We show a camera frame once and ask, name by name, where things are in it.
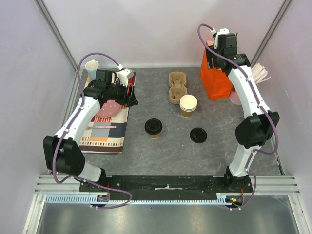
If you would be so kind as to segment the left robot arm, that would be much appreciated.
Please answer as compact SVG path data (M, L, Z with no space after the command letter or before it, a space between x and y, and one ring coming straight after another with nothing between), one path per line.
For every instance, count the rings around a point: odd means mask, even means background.
M97 192L105 190L105 171L87 163L79 144L92 118L108 101L124 107L138 104L134 94L135 72L131 69L110 71L98 69L96 78L83 89L78 105L65 125L53 136L46 136L43 149L47 168L56 173L76 176L90 181Z

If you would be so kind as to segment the black coffee cup lid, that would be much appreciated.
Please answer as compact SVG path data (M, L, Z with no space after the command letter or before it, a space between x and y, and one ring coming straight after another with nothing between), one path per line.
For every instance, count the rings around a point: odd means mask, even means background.
M159 119L151 118L145 122L144 129L149 135L157 135L162 131L163 125Z

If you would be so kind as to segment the orange paper bag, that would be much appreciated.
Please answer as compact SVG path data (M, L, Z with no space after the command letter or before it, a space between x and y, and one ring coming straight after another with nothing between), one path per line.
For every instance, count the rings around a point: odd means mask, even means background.
M213 54L207 49L203 54L199 77L210 101L230 96L233 85L221 69L214 67Z

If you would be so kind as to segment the brown cardboard cup carrier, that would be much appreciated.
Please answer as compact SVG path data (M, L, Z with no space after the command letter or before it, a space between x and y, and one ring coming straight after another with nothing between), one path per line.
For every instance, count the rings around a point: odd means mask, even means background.
M184 72L174 71L169 74L169 86L174 87L175 84L187 87L187 76Z

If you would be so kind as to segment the brown paper coffee cup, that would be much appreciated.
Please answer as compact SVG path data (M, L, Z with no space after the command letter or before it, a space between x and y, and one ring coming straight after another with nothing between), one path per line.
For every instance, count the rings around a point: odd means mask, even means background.
M148 133L148 136L149 136L150 138L152 138L152 139L156 139L156 138L160 137L160 134L161 134L161 132L159 132L159 133L157 133L157 134Z

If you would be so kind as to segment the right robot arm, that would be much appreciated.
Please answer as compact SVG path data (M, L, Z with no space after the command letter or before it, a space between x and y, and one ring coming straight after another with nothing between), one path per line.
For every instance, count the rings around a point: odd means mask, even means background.
M242 183L248 182L251 162L266 141L275 134L280 116L278 112L272 112L263 100L247 56L237 52L236 34L224 28L213 36L214 65L233 84L244 112L244 120L235 130L238 148L223 179L224 188L234 192Z

